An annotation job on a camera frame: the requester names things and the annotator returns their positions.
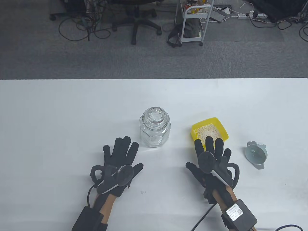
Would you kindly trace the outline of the person's right hand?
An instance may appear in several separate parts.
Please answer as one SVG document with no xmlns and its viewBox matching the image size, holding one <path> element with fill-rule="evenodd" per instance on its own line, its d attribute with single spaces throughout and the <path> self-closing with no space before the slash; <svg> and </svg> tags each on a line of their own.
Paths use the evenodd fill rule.
<svg viewBox="0 0 308 231">
<path fill-rule="evenodd" d="M 194 142 L 198 166 L 187 162 L 186 168 L 205 188 L 204 197 L 210 204 L 224 204 L 231 207 L 235 203 L 232 192 L 239 180 L 239 166 L 230 163 L 231 150 L 224 149 L 221 138 L 215 141 L 208 136 L 205 147 L 201 140 Z"/>
</svg>

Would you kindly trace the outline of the person's left hand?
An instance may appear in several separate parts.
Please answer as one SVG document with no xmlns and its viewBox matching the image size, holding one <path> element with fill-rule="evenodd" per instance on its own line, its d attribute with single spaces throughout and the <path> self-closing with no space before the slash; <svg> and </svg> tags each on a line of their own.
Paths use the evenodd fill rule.
<svg viewBox="0 0 308 231">
<path fill-rule="evenodd" d="M 129 188 L 132 179 L 143 169 L 143 164 L 132 165 L 139 149 L 131 138 L 116 138 L 111 151 L 109 145 L 103 147 L 104 165 L 92 167 L 90 177 L 99 195 L 112 194 L 120 197 Z"/>
</svg>

